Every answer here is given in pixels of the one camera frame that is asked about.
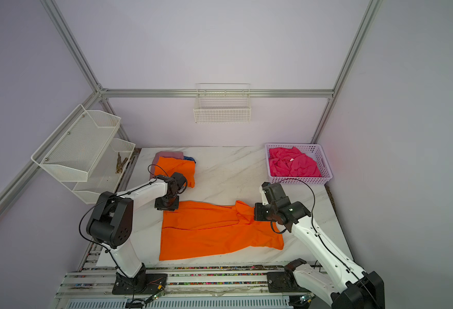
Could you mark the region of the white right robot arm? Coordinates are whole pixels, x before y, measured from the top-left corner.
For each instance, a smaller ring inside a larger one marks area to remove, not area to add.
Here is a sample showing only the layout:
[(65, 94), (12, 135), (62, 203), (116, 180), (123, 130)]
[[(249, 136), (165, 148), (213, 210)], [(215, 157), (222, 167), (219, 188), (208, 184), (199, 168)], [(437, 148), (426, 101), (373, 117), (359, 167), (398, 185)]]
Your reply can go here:
[(275, 221), (304, 244), (326, 274), (300, 264), (291, 273), (297, 285), (331, 308), (385, 308), (384, 282), (376, 272), (367, 272), (352, 261), (326, 235), (312, 213), (300, 202), (283, 207), (256, 203), (256, 221)]

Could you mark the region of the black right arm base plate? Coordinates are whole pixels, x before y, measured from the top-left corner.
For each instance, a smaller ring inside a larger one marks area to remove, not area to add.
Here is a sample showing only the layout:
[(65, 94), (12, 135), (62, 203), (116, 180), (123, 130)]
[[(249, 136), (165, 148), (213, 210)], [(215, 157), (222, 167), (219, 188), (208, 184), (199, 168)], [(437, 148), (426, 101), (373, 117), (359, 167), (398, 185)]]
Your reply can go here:
[(311, 292), (300, 287), (293, 276), (285, 272), (268, 272), (266, 274), (268, 290), (270, 293), (307, 293)]

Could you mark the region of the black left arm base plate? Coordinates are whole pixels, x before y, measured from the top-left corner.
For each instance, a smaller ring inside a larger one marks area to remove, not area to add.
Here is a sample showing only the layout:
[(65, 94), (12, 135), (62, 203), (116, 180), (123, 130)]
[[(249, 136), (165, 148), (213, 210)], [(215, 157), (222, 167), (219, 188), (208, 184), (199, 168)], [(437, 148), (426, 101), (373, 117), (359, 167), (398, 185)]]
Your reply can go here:
[(154, 295), (164, 290), (167, 284), (167, 274), (139, 274), (135, 278), (126, 278), (116, 273), (113, 295)]

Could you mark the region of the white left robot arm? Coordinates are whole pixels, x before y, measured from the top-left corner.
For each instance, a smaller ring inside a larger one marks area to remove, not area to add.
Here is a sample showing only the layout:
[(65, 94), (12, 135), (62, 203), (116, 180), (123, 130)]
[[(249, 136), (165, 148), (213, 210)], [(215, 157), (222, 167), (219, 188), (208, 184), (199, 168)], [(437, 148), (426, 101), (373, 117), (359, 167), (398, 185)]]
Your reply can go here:
[(134, 213), (154, 202), (159, 211), (175, 211), (188, 181), (179, 174), (159, 175), (119, 193), (99, 195), (87, 222), (86, 233), (112, 257), (120, 275), (134, 279), (144, 269), (131, 243)]

